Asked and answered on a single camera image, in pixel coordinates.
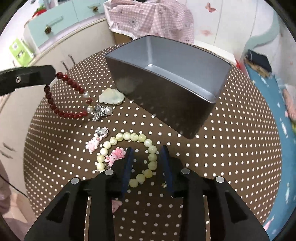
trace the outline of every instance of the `polka dot tablecloth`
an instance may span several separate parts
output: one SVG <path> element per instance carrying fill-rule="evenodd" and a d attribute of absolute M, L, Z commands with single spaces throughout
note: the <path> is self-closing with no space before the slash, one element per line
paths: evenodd
<path fill-rule="evenodd" d="M 114 48 L 88 57 L 68 72 L 95 101 L 104 89 L 115 87 L 103 57 Z M 52 94 L 63 110 L 86 108 L 85 99 L 65 82 L 57 81 Z M 267 103 L 236 67 L 232 66 L 214 109 L 192 140 L 127 98 L 121 105 L 113 106 L 112 116 L 99 122 L 93 122 L 91 116 L 78 120 L 61 118 L 52 113 L 43 99 L 29 127 L 24 153 L 26 188 L 37 216 L 71 178 L 85 180 L 97 175 L 94 172 L 97 152 L 90 155 L 85 149 L 85 142 L 93 137 L 97 127 L 107 127 L 109 137 L 119 132 L 143 133 L 158 149 L 166 144 L 172 156 L 180 158 L 184 166 L 200 176 L 211 179 L 224 176 L 261 223 L 268 217 L 281 178 L 281 145 Z M 117 146 L 131 146 L 135 150 L 132 178 L 147 169 L 147 148 L 142 143 L 122 141 Z M 182 199 L 171 198 L 161 187 L 162 181 L 158 167 L 143 185 L 128 190 L 123 205 L 113 216 L 116 240 L 179 239 Z M 205 219 L 209 240 L 207 205 Z"/>

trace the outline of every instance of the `gray rectangular container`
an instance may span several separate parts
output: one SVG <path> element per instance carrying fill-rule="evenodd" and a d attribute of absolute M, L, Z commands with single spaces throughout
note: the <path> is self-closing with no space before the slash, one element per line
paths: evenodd
<path fill-rule="evenodd" d="M 119 91 L 188 139 L 207 119 L 231 67 L 207 51 L 151 35 L 105 58 Z"/>

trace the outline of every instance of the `drawer handle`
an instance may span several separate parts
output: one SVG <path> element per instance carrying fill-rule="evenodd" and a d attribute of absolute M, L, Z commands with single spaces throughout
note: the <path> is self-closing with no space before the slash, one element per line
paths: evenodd
<path fill-rule="evenodd" d="M 72 55 L 68 54 L 68 56 L 69 56 L 69 58 L 72 60 L 73 64 L 75 64 L 75 61 L 74 61 Z"/>
<path fill-rule="evenodd" d="M 0 153 L 1 153 L 3 156 L 5 156 L 6 158 L 8 158 L 8 159 L 13 159 L 11 156 L 6 155 L 3 151 L 0 151 Z"/>
<path fill-rule="evenodd" d="M 63 66 L 65 67 L 65 69 L 66 69 L 67 71 L 69 71 L 69 69 L 67 68 L 65 62 L 64 62 L 64 61 L 61 61 L 61 63 L 63 64 Z"/>
<path fill-rule="evenodd" d="M 97 12 L 99 10 L 98 7 L 100 7 L 101 4 L 99 3 L 98 5 L 91 5 L 91 6 L 88 6 L 88 8 L 92 9 L 93 12 Z"/>
<path fill-rule="evenodd" d="M 59 23 L 60 21 L 62 21 L 64 18 L 63 16 L 54 19 L 53 21 L 51 21 L 50 23 L 48 23 L 45 27 L 45 34 L 50 34 L 52 32 L 52 26 Z"/>
<path fill-rule="evenodd" d="M 5 148 L 7 148 L 8 150 L 10 150 L 10 151 L 15 151 L 15 149 L 13 149 L 12 147 L 9 147 L 9 146 L 6 145 L 4 142 L 3 142 L 3 146 L 4 146 Z"/>

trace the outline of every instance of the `pink teddy bear pendant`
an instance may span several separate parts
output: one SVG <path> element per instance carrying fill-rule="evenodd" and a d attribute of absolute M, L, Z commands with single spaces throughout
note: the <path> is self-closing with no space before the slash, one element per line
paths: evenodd
<path fill-rule="evenodd" d="M 114 161 L 124 158 L 126 151 L 122 147 L 117 147 L 112 153 L 105 159 L 105 162 L 108 162 L 109 166 L 112 166 Z"/>
<path fill-rule="evenodd" d="M 105 129 L 105 134 L 99 136 L 96 133 L 89 142 L 86 142 L 85 148 L 89 151 L 90 154 L 92 154 L 96 149 L 98 149 L 100 142 L 107 136 L 108 128 L 104 127 L 103 129 Z"/>

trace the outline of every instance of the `black cable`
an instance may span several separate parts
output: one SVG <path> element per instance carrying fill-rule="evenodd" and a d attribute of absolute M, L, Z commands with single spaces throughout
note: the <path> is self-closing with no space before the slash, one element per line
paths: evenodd
<path fill-rule="evenodd" d="M 26 198 L 28 198 L 28 196 L 26 194 L 24 194 L 23 192 L 21 192 L 20 190 L 18 190 L 15 186 L 13 186 L 9 181 L 7 181 L 3 176 L 1 176 L 0 174 L 0 178 L 3 179 L 3 181 L 5 181 L 6 183 L 8 183 L 10 186 L 12 186 L 15 190 L 17 190 L 19 193 L 21 193 L 22 195 L 24 195 Z"/>

